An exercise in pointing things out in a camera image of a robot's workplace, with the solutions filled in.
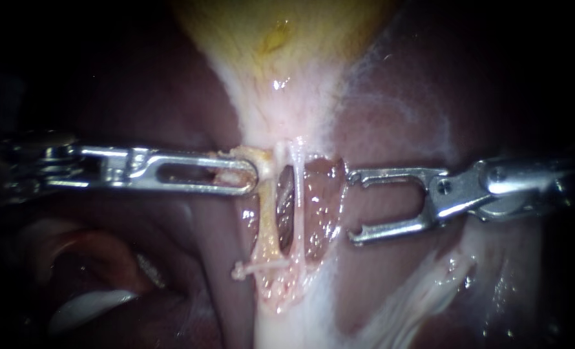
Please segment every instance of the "dark background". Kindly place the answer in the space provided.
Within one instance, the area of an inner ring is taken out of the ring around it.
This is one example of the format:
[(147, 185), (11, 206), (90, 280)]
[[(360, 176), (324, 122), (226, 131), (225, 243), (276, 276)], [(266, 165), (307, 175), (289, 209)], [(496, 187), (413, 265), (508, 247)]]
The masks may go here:
[[(461, 18), (457, 25), (488, 42), (474, 54), (500, 64), (508, 76), (505, 89), (527, 101), (534, 126), (527, 136), (574, 142), (575, 5), (455, 1), (453, 6), (445, 11)], [(93, 83), (84, 70), (87, 62), (126, 31), (150, 28), (166, 13), (152, 1), (0, 1), (0, 136), (57, 127), (70, 102), (66, 91), (75, 83)], [(73, 98), (82, 102), (88, 96)], [(575, 211), (547, 221), (545, 236), (544, 278), (560, 281), (547, 291), (561, 303), (548, 304), (542, 316), (561, 319), (561, 330), (547, 332), (551, 338), (539, 346), (566, 347), (575, 339)], [(25, 323), (23, 298), (11, 276), (0, 265), (0, 346), (40, 346), (41, 332)]]

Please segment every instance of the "metal grasper jaw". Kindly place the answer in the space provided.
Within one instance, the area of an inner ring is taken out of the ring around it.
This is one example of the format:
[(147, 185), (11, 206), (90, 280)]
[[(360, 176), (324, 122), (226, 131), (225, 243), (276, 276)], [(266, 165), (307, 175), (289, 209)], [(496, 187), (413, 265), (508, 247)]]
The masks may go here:
[(575, 174), (572, 158), (491, 158), (449, 176), (446, 169), (390, 167), (356, 169), (348, 174), (351, 185), (417, 182), (425, 191), (423, 209), (414, 218), (376, 226), (362, 226), (360, 234), (348, 233), (356, 246), (418, 233), (443, 226), (468, 213), (484, 222), (504, 221), (527, 215), (544, 215), (567, 202), (560, 181)]
[[(219, 158), (200, 153), (170, 152), (144, 147), (115, 148), (79, 146), (84, 158), (99, 161), (98, 173), (74, 178), (51, 178), (46, 187), (122, 188), (170, 191), (204, 195), (238, 196), (257, 185), (257, 171), (251, 162)], [(216, 181), (212, 173), (226, 173)]]
[(432, 210), (431, 200), (428, 200), (429, 183), (434, 178), (445, 177), (446, 169), (427, 167), (392, 167), (380, 169), (357, 169), (348, 173), (347, 181), (350, 185), (360, 184), (367, 188), (372, 184), (389, 184), (397, 182), (417, 182), (426, 191), (426, 200), (421, 212), (414, 218), (380, 224), (377, 226), (363, 225), (361, 233), (348, 232), (350, 241), (356, 246), (380, 242), (393, 237), (400, 237), (418, 231), (430, 229), (438, 224)]
[(1, 143), (10, 179), (0, 205), (20, 204), (62, 189), (163, 191), (218, 196), (250, 193), (257, 169), (214, 153), (80, 144), (65, 132), (28, 133)]

